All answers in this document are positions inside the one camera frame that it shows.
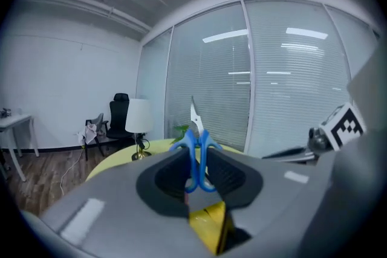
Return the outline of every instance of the yellow object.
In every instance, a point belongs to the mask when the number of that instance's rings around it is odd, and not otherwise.
[[[148,152],[152,155],[158,153],[164,153],[172,146],[171,142],[174,139],[154,140],[151,141],[151,145]],[[229,146],[222,145],[224,150],[230,150],[235,153],[240,153],[238,150],[232,149]],[[126,149],[119,150],[118,152],[110,155],[103,160],[97,167],[91,171],[86,180],[91,179],[98,173],[121,164],[130,163],[132,161],[132,154],[136,152],[136,145],[127,147]],[[196,149],[196,159],[200,162],[200,149]],[[221,241],[224,242],[224,236],[222,236],[222,226],[224,221],[224,212],[226,206],[224,202],[211,205],[204,210],[192,212],[189,215],[189,225],[197,233],[199,238],[203,241],[208,249],[213,253],[217,253],[218,244]]]

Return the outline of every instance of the white table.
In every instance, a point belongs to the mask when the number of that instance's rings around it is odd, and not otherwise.
[[[22,156],[22,152],[20,150],[20,147],[18,145],[16,135],[15,135],[15,127],[19,126],[20,124],[24,122],[29,122],[30,124],[30,134],[31,134],[31,142],[34,147],[35,155],[39,157],[39,152],[37,151],[37,141],[35,136],[35,131],[33,128],[33,118],[29,114],[22,114],[22,115],[12,115],[5,118],[0,118],[0,132],[3,132],[5,135],[5,139],[7,140],[7,147],[10,151],[13,164],[16,167],[16,170],[18,171],[18,174],[23,182],[25,182],[25,176],[20,168],[18,159],[16,158],[15,152],[13,151],[13,146],[15,145],[18,150],[19,157]]]

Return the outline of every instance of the chair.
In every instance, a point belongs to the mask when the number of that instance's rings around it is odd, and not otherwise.
[[[96,132],[99,132],[99,130],[101,130],[102,126],[105,125],[105,129],[107,131],[107,128],[108,128],[107,125],[106,125],[107,123],[108,123],[107,120],[103,121],[103,113],[100,113],[100,115],[98,115],[97,118],[95,118],[93,120],[86,120],[85,126],[87,126],[88,124],[94,124],[97,127]],[[94,141],[97,143],[98,149],[101,152],[102,156],[105,157],[105,155],[102,152],[101,145],[99,144],[98,135],[96,135],[96,137],[94,138]],[[86,144],[86,141],[85,141],[85,156],[86,156],[86,161],[88,161],[89,158],[88,158],[88,155],[87,155],[87,144]]]
[[[126,116],[128,114],[129,97],[127,94],[115,94],[110,102],[111,121],[106,136],[110,139],[125,140],[133,139],[133,133],[125,130]]]

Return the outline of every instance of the cloth on chair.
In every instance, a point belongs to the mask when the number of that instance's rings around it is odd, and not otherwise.
[[[78,143],[83,145],[83,139],[85,139],[85,143],[89,144],[96,136],[97,126],[95,124],[88,124],[78,132]]]

